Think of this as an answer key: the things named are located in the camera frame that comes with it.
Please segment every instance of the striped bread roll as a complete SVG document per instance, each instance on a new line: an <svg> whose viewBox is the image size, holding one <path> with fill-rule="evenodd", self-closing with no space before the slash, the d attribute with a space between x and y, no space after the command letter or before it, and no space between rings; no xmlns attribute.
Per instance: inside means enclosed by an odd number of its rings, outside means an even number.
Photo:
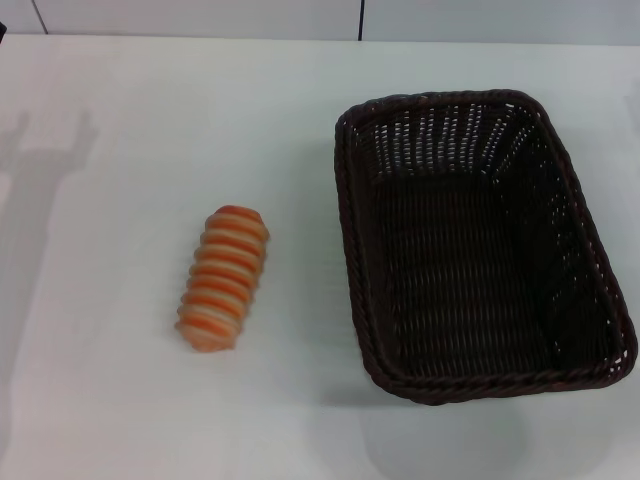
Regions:
<svg viewBox="0 0 640 480"><path fill-rule="evenodd" d="M205 223L176 328L193 348L233 348L262 272L269 232L258 212L227 205Z"/></svg>

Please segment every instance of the woven pattern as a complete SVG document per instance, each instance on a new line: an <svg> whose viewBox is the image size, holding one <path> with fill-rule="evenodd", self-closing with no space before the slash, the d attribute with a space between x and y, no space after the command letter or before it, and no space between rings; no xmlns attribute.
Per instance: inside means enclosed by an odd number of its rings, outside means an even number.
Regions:
<svg viewBox="0 0 640 480"><path fill-rule="evenodd" d="M393 96L336 125L353 321L385 390L437 405L598 388L637 341L546 112L514 91Z"/></svg>

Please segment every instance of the dark brown wicker basket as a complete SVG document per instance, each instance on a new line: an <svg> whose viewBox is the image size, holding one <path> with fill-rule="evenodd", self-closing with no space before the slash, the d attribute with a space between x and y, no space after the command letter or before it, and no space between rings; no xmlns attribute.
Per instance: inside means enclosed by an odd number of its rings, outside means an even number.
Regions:
<svg viewBox="0 0 640 480"><path fill-rule="evenodd" d="M336 125L353 322L383 389L438 405L611 385L633 325L580 183L521 92L373 100Z"/></svg>

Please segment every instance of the wall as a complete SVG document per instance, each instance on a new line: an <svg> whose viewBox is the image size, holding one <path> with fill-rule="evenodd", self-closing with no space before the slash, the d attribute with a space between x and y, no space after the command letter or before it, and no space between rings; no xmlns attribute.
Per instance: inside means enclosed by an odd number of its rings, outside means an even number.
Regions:
<svg viewBox="0 0 640 480"><path fill-rule="evenodd" d="M363 39L640 45L640 0L366 0Z"/></svg>
<svg viewBox="0 0 640 480"><path fill-rule="evenodd" d="M33 0L50 33L358 38L361 0ZM32 0L0 0L13 33ZM640 45L640 0L365 0L364 40Z"/></svg>
<svg viewBox="0 0 640 480"><path fill-rule="evenodd" d="M43 33L31 0L0 0L0 21L9 33Z"/></svg>
<svg viewBox="0 0 640 480"><path fill-rule="evenodd" d="M355 40L360 15L360 0L36 1L51 33Z"/></svg>

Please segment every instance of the basket rim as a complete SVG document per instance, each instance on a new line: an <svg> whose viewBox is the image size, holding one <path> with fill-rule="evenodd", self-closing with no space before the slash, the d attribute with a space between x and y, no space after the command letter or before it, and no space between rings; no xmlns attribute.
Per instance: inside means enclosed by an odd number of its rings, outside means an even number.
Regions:
<svg viewBox="0 0 640 480"><path fill-rule="evenodd" d="M606 299L605 308L607 313L614 320L617 327L619 335L618 347L621 358L619 363L615 363L618 359L610 358L585 368L567 370L547 369L525 374L506 373L490 376L419 377L405 374L387 360L383 342L378 337L378 332L372 323L373 314L370 296L368 295L368 277L364 271L360 247L362 239L354 218L352 179L347 165L348 162L345 161L345 157L351 149L351 136L349 134L355 132L368 121L399 110L411 111L413 109L422 109L425 106L455 106L473 103L519 105L533 114L536 126L540 128L543 139L549 146L551 154L560 168L562 187L569 201L569 212L576 226L584 259L588 262L591 276L596 280L596 287L599 293ZM540 103L529 95L517 90L425 92L391 95L355 105L340 116L336 123L335 171L352 309L355 306L354 302L359 303L357 306L364 318L364 325L360 326L366 328L366 331L362 331L362 328L359 328L359 325L356 324L356 331L363 354L365 352L369 353L375 359L375 364L372 364L366 361L365 358L365 368L376 384L391 391L391 393L407 397L415 396L416 393L438 394L440 392L445 397L455 398L457 396L456 392L464 389L466 396L470 399L487 396L518 395L521 393L513 393L513 391L522 387L530 390L526 393L605 387L616 383L631 372L637 357L638 344L624 297L587 208L580 182L571 164L569 154L552 126L547 112ZM352 235L346 235L345 229L352 232Z"/></svg>

